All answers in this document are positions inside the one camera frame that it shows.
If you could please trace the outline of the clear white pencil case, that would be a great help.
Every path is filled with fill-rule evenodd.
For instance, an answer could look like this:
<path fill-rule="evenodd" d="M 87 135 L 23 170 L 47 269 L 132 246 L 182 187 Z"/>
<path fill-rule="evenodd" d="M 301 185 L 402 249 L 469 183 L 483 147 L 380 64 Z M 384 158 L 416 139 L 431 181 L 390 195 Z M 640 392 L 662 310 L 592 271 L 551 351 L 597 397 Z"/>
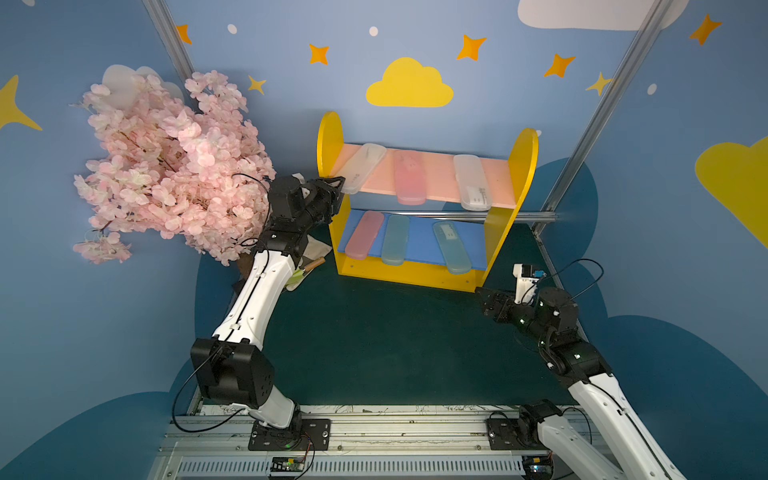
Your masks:
<path fill-rule="evenodd" d="M 338 173 L 338 176 L 344 178 L 342 192 L 345 195 L 358 193 L 386 153 L 387 148 L 382 145 L 366 143 L 360 146 Z"/>

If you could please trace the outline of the pink pencil case shelf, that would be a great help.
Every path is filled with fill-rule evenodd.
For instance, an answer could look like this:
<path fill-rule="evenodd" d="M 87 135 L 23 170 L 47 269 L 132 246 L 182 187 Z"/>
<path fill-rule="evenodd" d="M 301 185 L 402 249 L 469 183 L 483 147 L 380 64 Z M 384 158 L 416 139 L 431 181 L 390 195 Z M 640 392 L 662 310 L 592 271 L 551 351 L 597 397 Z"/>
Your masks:
<path fill-rule="evenodd" d="M 384 223 L 385 215 L 377 211 L 366 211 L 349 238 L 345 254 L 355 260 L 365 260 Z"/>
<path fill-rule="evenodd" d="M 395 152 L 394 182 L 396 197 L 400 204 L 416 206 L 426 202 L 426 171 L 420 152 L 410 150 Z"/>

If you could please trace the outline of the white pencil case with label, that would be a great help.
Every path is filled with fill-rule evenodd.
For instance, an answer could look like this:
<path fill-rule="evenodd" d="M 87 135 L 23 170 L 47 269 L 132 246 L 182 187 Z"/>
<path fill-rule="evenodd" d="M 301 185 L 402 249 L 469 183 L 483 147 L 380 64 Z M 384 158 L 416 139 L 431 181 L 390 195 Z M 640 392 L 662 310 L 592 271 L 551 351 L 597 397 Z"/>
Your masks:
<path fill-rule="evenodd" d="M 461 206 L 468 211 L 488 211 L 492 196 L 481 159 L 475 155 L 455 155 L 453 165 Z"/>

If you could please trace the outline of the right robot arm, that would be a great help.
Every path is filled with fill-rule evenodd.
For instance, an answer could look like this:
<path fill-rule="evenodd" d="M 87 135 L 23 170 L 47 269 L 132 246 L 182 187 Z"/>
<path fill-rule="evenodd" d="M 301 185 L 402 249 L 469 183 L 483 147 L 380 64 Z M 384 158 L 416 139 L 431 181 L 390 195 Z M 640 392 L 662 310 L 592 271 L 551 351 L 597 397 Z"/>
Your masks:
<path fill-rule="evenodd" d="M 632 408 L 607 361 L 578 332 L 579 308 L 562 289 L 546 287 L 530 302 L 514 294 L 477 289 L 484 315 L 513 324 L 537 343 L 548 370 L 568 390 L 610 449 L 602 454 L 574 430 L 549 400 L 523 404 L 517 418 L 493 412 L 486 421 L 494 450 L 546 449 L 581 479 L 681 479 L 683 473 Z"/>

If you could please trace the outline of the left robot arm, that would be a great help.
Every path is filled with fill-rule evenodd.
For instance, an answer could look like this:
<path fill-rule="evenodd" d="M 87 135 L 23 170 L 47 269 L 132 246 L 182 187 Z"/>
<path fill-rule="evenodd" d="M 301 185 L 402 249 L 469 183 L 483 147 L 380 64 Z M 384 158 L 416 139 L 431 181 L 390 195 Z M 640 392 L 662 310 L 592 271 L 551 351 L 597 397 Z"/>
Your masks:
<path fill-rule="evenodd" d="M 278 177 L 267 194 L 269 212 L 254 247 L 254 263 L 233 307 L 210 338 L 198 338 L 190 357 L 203 398 L 246 412 L 262 424 L 289 429 L 296 404 L 275 386 L 263 353 L 277 301 L 299 265 L 311 230 L 328 225 L 344 199 L 343 177 L 302 181 Z"/>

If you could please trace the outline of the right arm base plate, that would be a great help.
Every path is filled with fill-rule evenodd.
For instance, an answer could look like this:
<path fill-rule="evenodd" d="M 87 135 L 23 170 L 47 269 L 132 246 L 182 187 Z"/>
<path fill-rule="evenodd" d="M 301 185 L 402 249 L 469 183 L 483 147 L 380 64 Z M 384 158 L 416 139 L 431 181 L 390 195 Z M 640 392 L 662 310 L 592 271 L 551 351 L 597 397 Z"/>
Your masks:
<path fill-rule="evenodd" d="M 491 416 L 486 420 L 490 448 L 494 451 L 545 450 L 532 420 Z"/>

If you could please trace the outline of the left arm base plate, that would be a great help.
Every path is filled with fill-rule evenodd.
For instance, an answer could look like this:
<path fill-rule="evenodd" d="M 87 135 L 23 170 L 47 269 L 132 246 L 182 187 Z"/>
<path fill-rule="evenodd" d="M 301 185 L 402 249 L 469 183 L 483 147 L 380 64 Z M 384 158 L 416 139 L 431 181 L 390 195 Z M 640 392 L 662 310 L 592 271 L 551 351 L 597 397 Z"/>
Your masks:
<path fill-rule="evenodd" d="M 327 451 L 330 443 L 330 419 L 301 419 L 286 429 L 253 425 L 247 448 L 249 451 Z"/>

